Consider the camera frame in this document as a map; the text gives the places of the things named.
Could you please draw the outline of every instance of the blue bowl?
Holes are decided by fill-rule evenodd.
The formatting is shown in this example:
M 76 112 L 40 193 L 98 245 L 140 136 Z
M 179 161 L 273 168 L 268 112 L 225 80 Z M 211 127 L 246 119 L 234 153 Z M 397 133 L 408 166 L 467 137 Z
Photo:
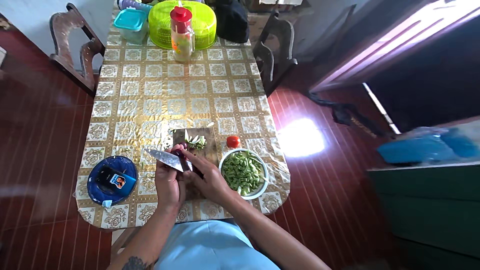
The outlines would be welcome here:
M 98 174 L 102 170 L 103 166 L 108 166 L 114 170 L 117 170 L 119 172 L 126 174 L 127 176 L 130 176 L 131 178 L 133 178 L 133 180 L 130 180 L 130 181 L 133 181 L 133 183 L 132 182 L 126 183 L 125 186 L 122 188 L 121 192 L 113 193 L 113 194 L 105 193 L 98 186 L 98 182 L 95 181 Z M 134 190 L 138 182 L 137 179 L 138 179 L 137 168 L 129 158 L 126 158 L 123 156 L 108 157 L 100 161 L 90 172 L 90 175 L 88 175 L 88 182 L 87 182 L 88 195 L 90 196 L 92 201 L 100 205 L 102 205 L 103 201 L 109 201 L 109 200 L 112 201 L 112 205 L 116 205 L 119 202 L 128 198 L 128 196 L 132 193 L 132 191 Z

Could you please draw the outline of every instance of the wooden cutting board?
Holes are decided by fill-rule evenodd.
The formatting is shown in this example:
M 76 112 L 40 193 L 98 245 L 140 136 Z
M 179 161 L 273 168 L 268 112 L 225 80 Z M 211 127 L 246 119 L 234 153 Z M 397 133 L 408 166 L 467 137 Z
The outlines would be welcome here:
M 215 132 L 212 127 L 203 127 L 203 128 L 188 128 L 188 136 L 205 136 L 205 141 L 207 144 L 203 149 L 194 149 L 190 152 L 197 155 L 205 157 L 208 161 L 215 164 L 218 167 L 218 156 L 216 154 L 216 143 L 215 143 Z M 173 133 L 173 145 L 179 144 L 185 141 L 185 129 L 177 129 Z
M 218 156 L 216 154 L 216 143 L 215 143 L 215 132 L 212 127 L 205 127 L 205 128 L 188 128 L 187 129 L 188 136 L 205 136 L 205 141 L 207 144 L 203 149 L 194 149 L 190 150 L 191 153 L 205 157 L 208 161 L 215 164 L 218 167 Z M 185 129 L 177 129 L 176 132 L 173 133 L 173 145 L 184 142 L 185 141 Z M 205 199 L 205 197 L 200 193 L 197 187 L 193 183 L 186 183 L 186 194 L 185 200 L 199 200 Z

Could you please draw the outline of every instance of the tattoo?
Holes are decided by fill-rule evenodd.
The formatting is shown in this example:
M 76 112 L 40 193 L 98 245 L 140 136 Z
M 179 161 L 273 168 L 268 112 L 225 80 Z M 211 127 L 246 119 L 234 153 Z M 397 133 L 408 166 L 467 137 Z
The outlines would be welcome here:
M 123 266 L 122 270 L 144 270 L 147 268 L 147 264 L 139 257 L 130 257 L 128 262 Z

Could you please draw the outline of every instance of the sticker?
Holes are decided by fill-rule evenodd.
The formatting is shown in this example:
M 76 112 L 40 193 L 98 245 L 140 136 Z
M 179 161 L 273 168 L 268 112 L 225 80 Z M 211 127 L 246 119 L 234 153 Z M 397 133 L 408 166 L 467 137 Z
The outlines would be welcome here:
M 121 189 L 125 184 L 125 178 L 119 176 L 118 174 L 114 174 L 112 179 L 110 179 L 110 183 Z

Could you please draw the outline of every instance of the chair backrest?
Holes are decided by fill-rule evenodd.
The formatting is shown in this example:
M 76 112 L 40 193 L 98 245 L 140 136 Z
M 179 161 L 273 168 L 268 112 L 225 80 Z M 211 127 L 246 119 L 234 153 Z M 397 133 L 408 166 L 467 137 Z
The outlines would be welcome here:
M 67 10 L 67 12 L 55 13 L 50 18 L 50 31 L 55 44 L 55 53 L 50 55 L 50 59 L 79 87 L 94 97 L 96 83 L 92 60 L 97 53 L 104 55 L 105 46 L 72 3 L 67 4 Z M 81 28 L 90 39 L 80 49 L 80 63 L 83 74 L 75 70 L 70 54 L 68 36 L 74 28 Z
M 253 48 L 255 58 L 260 58 L 262 61 L 259 70 L 267 96 L 277 88 L 282 79 L 297 65 L 297 59 L 292 58 L 293 25 L 289 21 L 279 20 L 278 15 L 278 11 L 272 12 Z M 278 64 L 274 63 L 272 50 L 264 44 L 269 34 L 276 36 L 280 44 Z

